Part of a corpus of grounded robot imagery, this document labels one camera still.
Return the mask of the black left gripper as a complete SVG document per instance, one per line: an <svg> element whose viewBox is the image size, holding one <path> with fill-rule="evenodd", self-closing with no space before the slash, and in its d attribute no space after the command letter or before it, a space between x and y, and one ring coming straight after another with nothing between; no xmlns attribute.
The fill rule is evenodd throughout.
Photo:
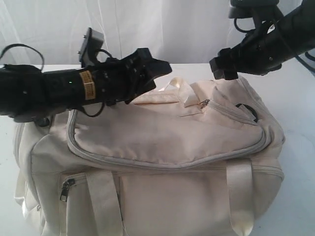
<svg viewBox="0 0 315 236"><path fill-rule="evenodd" d="M138 48L123 59L117 59L104 49L105 62L96 65L96 77L103 79L106 102L131 103L137 97L156 88L154 79L168 75L172 68L167 61L152 59L148 48Z"/></svg>

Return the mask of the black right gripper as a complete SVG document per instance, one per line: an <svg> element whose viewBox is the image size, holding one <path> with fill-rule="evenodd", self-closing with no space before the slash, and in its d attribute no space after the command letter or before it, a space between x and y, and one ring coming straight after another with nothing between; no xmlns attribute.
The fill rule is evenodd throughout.
<svg viewBox="0 0 315 236"><path fill-rule="evenodd" d="M272 22L265 22L233 48L224 48L209 61L216 80L236 80L237 72L265 75L281 68L292 52Z"/></svg>

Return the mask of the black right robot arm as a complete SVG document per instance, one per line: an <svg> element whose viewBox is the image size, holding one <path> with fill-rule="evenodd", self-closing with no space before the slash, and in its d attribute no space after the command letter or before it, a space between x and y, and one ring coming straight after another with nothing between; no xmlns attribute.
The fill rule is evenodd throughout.
<svg viewBox="0 0 315 236"><path fill-rule="evenodd" d="M311 60L315 47L315 2L304 0L287 15L277 0L232 0L229 18L245 38L233 48L224 48L210 60L216 80L235 80L238 73L266 75L281 69L292 58L314 72L314 67L300 58Z"/></svg>

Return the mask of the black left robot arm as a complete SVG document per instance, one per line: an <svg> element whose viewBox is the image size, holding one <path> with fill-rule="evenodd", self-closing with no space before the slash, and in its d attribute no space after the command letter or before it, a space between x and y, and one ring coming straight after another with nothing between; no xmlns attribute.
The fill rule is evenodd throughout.
<svg viewBox="0 0 315 236"><path fill-rule="evenodd" d="M42 72L31 65L6 64L0 70L0 113L15 122L33 122L95 103L129 104L171 71L168 62L153 58L147 48L80 69Z"/></svg>

